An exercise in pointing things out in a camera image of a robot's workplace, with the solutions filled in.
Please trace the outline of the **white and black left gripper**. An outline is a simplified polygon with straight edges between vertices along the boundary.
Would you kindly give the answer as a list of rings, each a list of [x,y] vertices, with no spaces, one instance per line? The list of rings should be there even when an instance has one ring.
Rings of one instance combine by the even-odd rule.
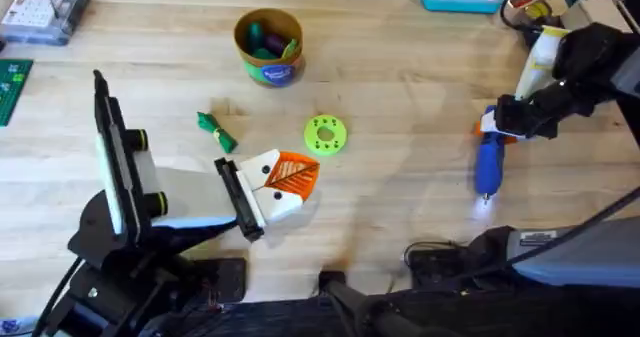
[[[264,234],[259,223],[275,223],[299,210],[319,176],[320,164],[295,152],[272,149],[241,162],[239,170],[255,190],[256,217],[233,162],[216,160],[215,174],[158,167],[144,130],[127,129],[124,140],[133,153],[143,207],[153,230],[202,231],[231,224],[253,242]]]

